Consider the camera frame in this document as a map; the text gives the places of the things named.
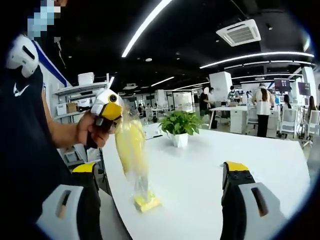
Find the black pants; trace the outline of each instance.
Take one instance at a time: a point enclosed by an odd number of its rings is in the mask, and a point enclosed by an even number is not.
[[[267,136],[269,115],[258,115],[257,137],[265,138]]]

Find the air conditioner vent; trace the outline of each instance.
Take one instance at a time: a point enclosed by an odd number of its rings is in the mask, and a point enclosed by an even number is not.
[[[261,36],[255,20],[242,21],[216,31],[230,46],[238,46],[261,41]]]

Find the white cabinet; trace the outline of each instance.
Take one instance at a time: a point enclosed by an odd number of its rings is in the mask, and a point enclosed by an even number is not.
[[[230,132],[242,134],[246,130],[247,112],[241,110],[230,111]]]
[[[268,129],[266,132],[267,138],[276,138],[278,122],[279,122],[279,113],[277,111],[272,111],[268,120]]]

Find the white logo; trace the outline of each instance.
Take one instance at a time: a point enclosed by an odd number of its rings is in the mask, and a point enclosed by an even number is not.
[[[27,87],[29,87],[29,85],[25,86],[21,91],[19,91],[19,90],[17,89],[16,83],[15,83],[15,84],[14,84],[14,87],[13,87],[14,96],[15,96],[15,97],[21,96],[21,95],[24,93],[24,91],[27,89]]]

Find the hand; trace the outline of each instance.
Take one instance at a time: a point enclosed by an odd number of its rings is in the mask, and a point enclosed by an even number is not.
[[[97,144],[98,148],[102,148],[109,138],[109,134],[114,133],[115,127],[112,126],[108,132],[102,132],[101,128],[95,126],[96,116],[90,111],[87,111],[80,119],[76,126],[76,135],[79,143],[86,145],[88,134],[91,134],[93,141]]]

